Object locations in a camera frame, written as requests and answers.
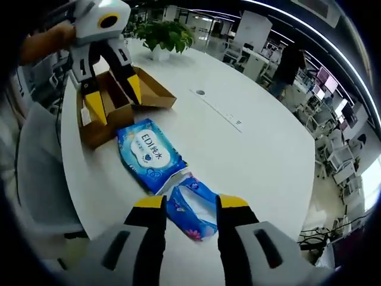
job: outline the gray chair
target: gray chair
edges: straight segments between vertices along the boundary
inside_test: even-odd
[[[55,116],[36,102],[20,133],[17,184],[20,207],[33,232],[83,232],[65,179]]]

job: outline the green plant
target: green plant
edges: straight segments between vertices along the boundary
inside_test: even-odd
[[[162,49],[182,53],[190,48],[195,41],[192,32],[183,24],[175,21],[149,21],[136,27],[134,34],[138,39],[144,39],[143,45],[154,50],[156,45]]]

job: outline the window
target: window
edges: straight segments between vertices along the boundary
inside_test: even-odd
[[[381,189],[381,156],[361,175],[365,199],[365,211],[377,202]]]

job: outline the person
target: person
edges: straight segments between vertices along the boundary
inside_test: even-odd
[[[359,158],[361,151],[364,148],[365,143],[367,142],[367,137],[365,134],[361,134],[358,138],[352,140],[347,140],[348,146],[351,149],[353,158]]]
[[[297,43],[288,45],[283,50],[280,64],[268,90],[269,93],[279,100],[283,90],[293,84],[299,68],[305,69],[305,67],[305,58],[300,46]]]
[[[68,48],[76,38],[75,28],[66,23],[60,23],[46,32],[26,36],[21,41],[18,63],[26,65],[48,56],[61,49]],[[18,136],[28,115],[28,109],[20,94],[14,79],[13,67],[11,74],[2,78],[4,91],[0,100],[0,177],[5,182],[4,188],[10,201],[17,199],[14,162]]]

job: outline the potted plant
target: potted plant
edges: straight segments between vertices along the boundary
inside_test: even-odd
[[[144,39],[143,46],[152,51],[153,60],[168,60],[170,51],[182,53],[194,42],[193,34],[183,24],[175,21],[149,21],[136,27],[135,35]]]

